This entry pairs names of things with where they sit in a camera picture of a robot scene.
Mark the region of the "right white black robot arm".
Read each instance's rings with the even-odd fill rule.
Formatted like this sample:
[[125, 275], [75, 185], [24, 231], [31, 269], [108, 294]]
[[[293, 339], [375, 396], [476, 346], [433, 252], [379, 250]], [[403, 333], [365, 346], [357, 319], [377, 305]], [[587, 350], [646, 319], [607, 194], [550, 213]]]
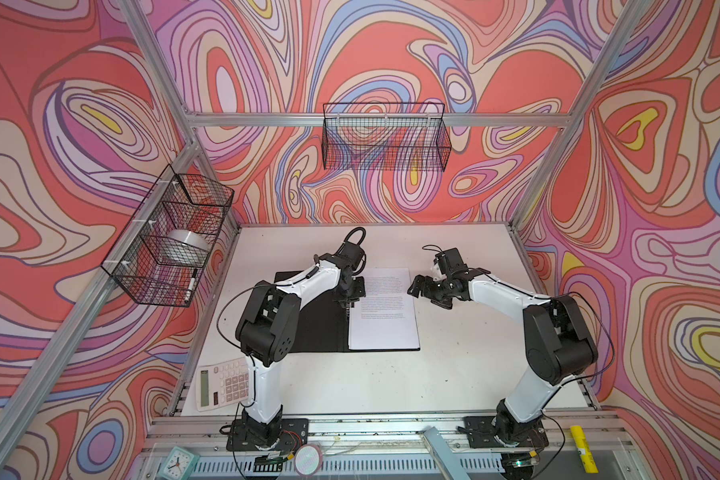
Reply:
[[491, 307], [523, 327], [528, 367], [496, 407], [488, 428], [494, 439], [516, 446], [540, 427], [543, 409], [568, 381], [598, 360], [598, 350], [578, 304], [569, 295], [529, 292], [485, 273], [436, 280], [418, 275], [408, 294], [449, 310], [455, 299]]

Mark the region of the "orange black file folder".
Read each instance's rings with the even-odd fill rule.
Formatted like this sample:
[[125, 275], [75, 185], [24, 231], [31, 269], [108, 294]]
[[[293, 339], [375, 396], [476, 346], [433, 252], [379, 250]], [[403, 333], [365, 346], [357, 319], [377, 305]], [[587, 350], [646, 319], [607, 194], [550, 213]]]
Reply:
[[299, 316], [292, 348], [294, 353], [353, 353], [348, 348], [349, 314], [331, 291], [321, 294], [305, 306]]

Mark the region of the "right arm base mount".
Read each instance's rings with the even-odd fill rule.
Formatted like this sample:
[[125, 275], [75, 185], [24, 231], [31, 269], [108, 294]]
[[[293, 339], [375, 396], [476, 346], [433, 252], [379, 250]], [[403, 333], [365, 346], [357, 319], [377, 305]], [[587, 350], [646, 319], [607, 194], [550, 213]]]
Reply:
[[540, 417], [518, 423], [507, 414], [496, 416], [466, 416], [457, 431], [467, 436], [471, 448], [531, 448], [543, 450], [549, 445]]

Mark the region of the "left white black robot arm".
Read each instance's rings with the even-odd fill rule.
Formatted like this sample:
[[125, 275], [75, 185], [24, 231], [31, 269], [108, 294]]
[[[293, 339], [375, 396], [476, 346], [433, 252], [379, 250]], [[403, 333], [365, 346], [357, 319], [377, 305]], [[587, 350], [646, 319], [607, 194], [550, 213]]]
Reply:
[[345, 305], [362, 298], [365, 264], [364, 253], [356, 259], [324, 254], [286, 280], [260, 281], [252, 288], [235, 332], [253, 371], [254, 393], [241, 420], [247, 432], [268, 443], [279, 437], [280, 362], [293, 348], [301, 310], [326, 292], [335, 293]]

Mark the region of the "printed paper sheet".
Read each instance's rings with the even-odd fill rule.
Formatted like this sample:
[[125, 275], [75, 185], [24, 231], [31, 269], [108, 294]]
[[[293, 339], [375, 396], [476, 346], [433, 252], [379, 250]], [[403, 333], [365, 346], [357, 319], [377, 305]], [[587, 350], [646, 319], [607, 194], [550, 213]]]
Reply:
[[350, 309], [350, 351], [418, 351], [420, 340], [407, 268], [364, 272], [365, 295]]

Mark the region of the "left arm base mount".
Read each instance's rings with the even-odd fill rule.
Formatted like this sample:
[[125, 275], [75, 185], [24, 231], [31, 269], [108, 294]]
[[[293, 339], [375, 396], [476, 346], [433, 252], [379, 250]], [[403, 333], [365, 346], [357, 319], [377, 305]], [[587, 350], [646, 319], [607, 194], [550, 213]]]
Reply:
[[280, 422], [279, 437], [260, 436], [253, 427], [253, 421], [234, 420], [224, 425], [219, 432], [226, 436], [228, 452], [292, 452], [308, 442], [309, 420], [307, 418], [286, 418]]

